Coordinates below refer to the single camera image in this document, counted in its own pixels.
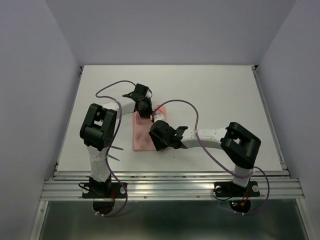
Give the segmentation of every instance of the metal frame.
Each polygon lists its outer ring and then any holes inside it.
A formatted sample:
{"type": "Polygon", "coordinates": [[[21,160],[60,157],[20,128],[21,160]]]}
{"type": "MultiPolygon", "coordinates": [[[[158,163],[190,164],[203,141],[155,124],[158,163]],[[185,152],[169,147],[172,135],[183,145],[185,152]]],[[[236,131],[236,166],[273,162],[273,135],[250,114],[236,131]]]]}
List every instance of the metal frame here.
{"type": "MultiPolygon", "coordinates": [[[[271,129],[272,137],[277,148],[282,171],[267,171],[270,182],[270,199],[296,199],[298,210],[307,237],[316,240],[316,232],[308,211],[305,196],[298,179],[291,179],[275,127],[270,116],[264,94],[262,92],[257,70],[251,66],[262,105],[271,129]]],[[[215,201],[212,197],[215,182],[230,181],[232,176],[226,172],[115,172],[118,178],[128,183],[129,201],[215,201]]],[[[39,207],[34,220],[30,239],[37,240],[40,237],[42,225],[45,219],[49,201],[92,201],[83,199],[79,182],[87,182],[88,171],[55,171],[52,179],[43,185],[39,207]]],[[[252,180],[258,182],[260,197],[264,199],[267,194],[266,180],[260,172],[255,172],[252,180]]]]}

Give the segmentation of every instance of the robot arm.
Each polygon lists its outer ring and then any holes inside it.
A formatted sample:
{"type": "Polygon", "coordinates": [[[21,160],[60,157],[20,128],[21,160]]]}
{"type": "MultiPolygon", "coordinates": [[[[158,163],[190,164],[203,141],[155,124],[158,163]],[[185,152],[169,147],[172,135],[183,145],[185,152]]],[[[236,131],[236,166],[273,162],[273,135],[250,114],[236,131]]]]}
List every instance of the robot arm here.
{"type": "MultiPolygon", "coordinates": [[[[150,118],[153,110],[148,91],[147,86],[137,84],[134,91],[119,98],[117,102],[121,105],[122,116],[138,111],[142,118],[150,118]]],[[[119,105],[116,102],[104,105],[93,103],[89,106],[80,130],[91,164],[89,185],[86,188],[100,195],[105,195],[111,186],[111,174],[105,158],[114,139],[119,117],[119,105]]]]}
{"type": "MultiPolygon", "coordinates": [[[[235,164],[234,173],[248,176],[255,164],[261,141],[247,129],[236,122],[231,122],[226,128],[198,130],[200,140],[206,148],[221,149],[235,164]]],[[[201,147],[196,131],[187,126],[172,128],[165,121],[156,121],[149,132],[157,151],[172,147],[174,149],[190,149],[201,147]]],[[[232,183],[247,188],[250,177],[234,176],[232,183]]]]}

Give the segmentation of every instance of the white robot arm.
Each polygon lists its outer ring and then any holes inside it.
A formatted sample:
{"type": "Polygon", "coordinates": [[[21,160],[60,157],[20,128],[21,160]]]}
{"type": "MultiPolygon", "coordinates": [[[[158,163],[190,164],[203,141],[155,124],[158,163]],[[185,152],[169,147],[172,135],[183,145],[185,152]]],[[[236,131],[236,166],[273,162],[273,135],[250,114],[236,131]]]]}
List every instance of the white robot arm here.
{"type": "MultiPolygon", "coordinates": [[[[121,105],[122,116],[138,111],[142,118],[150,118],[153,112],[149,88],[141,84],[137,84],[133,92],[123,95],[117,102],[121,105]]],[[[111,186],[111,173],[105,159],[119,117],[119,105],[116,102],[104,105],[93,103],[89,106],[80,130],[80,137],[90,157],[88,189],[97,194],[105,195],[111,186]]]]}

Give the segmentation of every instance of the screw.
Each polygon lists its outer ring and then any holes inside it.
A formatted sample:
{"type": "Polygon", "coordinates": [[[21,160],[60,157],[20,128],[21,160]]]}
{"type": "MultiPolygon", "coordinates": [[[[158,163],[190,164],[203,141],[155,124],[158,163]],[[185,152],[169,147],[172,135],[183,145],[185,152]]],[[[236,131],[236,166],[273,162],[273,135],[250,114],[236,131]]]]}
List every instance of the screw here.
{"type": "Polygon", "coordinates": [[[258,187],[257,185],[253,185],[253,186],[252,186],[252,190],[253,190],[255,193],[257,193],[257,192],[259,192],[259,187],[258,187]]]}

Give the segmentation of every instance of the metal panel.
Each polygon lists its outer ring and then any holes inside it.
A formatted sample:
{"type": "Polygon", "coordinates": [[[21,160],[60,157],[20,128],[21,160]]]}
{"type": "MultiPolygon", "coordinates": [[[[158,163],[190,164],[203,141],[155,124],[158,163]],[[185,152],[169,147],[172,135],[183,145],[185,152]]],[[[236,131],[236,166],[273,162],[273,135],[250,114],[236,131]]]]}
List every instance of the metal panel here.
{"type": "MultiPolygon", "coordinates": [[[[262,201],[252,202],[252,209],[262,201]]],[[[128,202],[117,217],[95,216],[91,202],[50,202],[41,240],[307,240],[295,200],[270,200],[251,216],[226,202],[128,202]]]]}

